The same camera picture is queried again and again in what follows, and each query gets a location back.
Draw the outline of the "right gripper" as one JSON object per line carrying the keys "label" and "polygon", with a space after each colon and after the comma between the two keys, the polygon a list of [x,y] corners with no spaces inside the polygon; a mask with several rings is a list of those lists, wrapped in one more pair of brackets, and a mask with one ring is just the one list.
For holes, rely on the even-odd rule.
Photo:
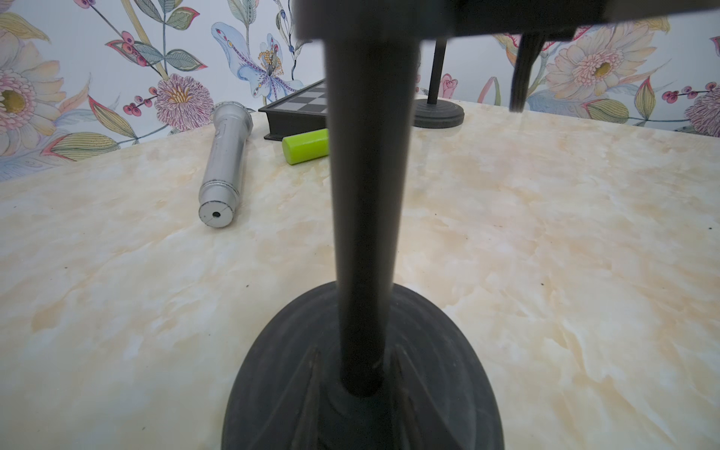
{"label": "right gripper", "polygon": [[516,0],[461,1],[452,27],[455,37],[555,32],[718,9],[714,0]]}

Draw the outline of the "black round stand base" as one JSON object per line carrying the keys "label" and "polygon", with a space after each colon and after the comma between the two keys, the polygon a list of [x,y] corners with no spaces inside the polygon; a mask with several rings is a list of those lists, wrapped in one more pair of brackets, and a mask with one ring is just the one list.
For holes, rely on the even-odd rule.
{"label": "black round stand base", "polygon": [[463,108],[450,101],[417,99],[414,103],[414,126],[420,129],[452,129],[462,125],[464,118]]}

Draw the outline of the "black stand pole with clip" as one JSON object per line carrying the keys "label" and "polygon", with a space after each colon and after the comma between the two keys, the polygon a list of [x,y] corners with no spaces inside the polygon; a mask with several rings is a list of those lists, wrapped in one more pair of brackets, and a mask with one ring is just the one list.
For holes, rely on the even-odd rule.
{"label": "black stand pole with clip", "polygon": [[436,105],[438,102],[443,76],[444,57],[446,56],[446,45],[446,39],[438,39],[435,44],[429,82],[429,95],[427,95],[428,105]]}

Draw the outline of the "silver microphone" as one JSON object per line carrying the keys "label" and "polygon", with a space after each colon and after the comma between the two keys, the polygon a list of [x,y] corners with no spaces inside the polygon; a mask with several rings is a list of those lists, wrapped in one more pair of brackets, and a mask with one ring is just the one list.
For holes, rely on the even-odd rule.
{"label": "silver microphone", "polygon": [[208,227],[229,226],[241,198],[245,144],[253,130],[251,113],[240,103],[219,103],[213,112],[215,134],[199,190],[199,218]]}

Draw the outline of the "black checkered chess box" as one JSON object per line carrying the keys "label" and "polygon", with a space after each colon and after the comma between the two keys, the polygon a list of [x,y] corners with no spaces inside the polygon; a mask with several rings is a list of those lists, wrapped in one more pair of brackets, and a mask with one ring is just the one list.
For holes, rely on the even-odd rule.
{"label": "black checkered chess box", "polygon": [[280,142],[285,137],[326,128],[326,81],[320,80],[299,91],[270,103],[259,110],[265,113],[268,141]]}

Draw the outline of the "green cylinder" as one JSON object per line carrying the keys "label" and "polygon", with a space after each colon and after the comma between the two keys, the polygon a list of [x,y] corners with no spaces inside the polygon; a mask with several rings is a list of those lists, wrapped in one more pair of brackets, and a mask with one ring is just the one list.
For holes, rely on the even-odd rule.
{"label": "green cylinder", "polygon": [[290,165],[314,161],[329,154],[328,129],[318,129],[282,139],[285,161]]}

